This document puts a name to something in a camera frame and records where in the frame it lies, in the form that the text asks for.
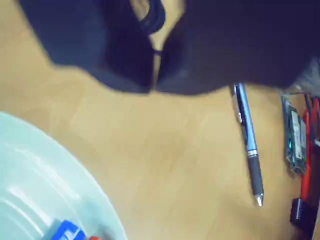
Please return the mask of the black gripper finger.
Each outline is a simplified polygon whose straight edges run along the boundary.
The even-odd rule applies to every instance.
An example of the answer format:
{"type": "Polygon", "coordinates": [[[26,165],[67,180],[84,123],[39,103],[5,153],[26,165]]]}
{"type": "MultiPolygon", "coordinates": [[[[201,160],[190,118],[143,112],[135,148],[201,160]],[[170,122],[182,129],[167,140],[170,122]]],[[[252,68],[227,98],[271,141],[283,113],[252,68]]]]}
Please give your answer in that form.
{"type": "Polygon", "coordinates": [[[49,59],[121,92],[153,87],[153,47],[128,0],[21,0],[49,59]]]}
{"type": "Polygon", "coordinates": [[[186,1],[164,43],[156,90],[197,95],[236,83],[319,94],[319,1],[186,1]]]}

